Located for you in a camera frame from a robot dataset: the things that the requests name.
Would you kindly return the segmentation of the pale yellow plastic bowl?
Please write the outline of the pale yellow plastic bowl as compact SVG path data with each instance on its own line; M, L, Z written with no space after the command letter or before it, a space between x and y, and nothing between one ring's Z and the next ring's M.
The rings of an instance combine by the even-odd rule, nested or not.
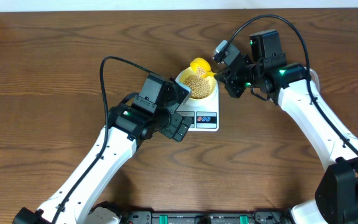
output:
M191 67L188 67L186 69L184 69L178 76L177 76L177 82L183 83L184 80L190 76L190 75L196 75L196 73L191 69ZM211 94L209 96L211 96L214 91L216 90L216 81L213 77L207 77L206 78L209 83L211 84Z

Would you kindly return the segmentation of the yellow measuring scoop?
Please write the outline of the yellow measuring scoop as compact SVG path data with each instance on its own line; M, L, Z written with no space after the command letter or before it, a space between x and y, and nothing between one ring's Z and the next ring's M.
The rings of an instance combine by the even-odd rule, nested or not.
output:
M191 61L190 67L195 73L197 67L204 68L207 71L207 77L214 77L214 75L216 74L212 71L210 64L205 59L200 57L195 58L193 61Z

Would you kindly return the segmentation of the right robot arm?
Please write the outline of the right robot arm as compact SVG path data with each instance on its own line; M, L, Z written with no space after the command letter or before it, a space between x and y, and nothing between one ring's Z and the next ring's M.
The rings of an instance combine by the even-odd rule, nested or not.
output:
M250 36L251 55L223 40L215 50L226 68L215 75L233 98L258 88L300 127L324 175L314 199L291 208L293 223L358 223L358 139L319 94L310 70L287 63L276 30Z

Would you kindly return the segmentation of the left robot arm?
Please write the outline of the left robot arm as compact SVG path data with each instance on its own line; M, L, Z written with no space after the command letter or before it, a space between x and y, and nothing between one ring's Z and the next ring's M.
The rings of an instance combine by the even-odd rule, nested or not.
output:
M180 142L192 120L177 113L181 99L152 101L127 95L106 112L106 124L94 146L67 181L35 211L22 208L14 223L96 223L94 203L116 172L143 141L160 132Z

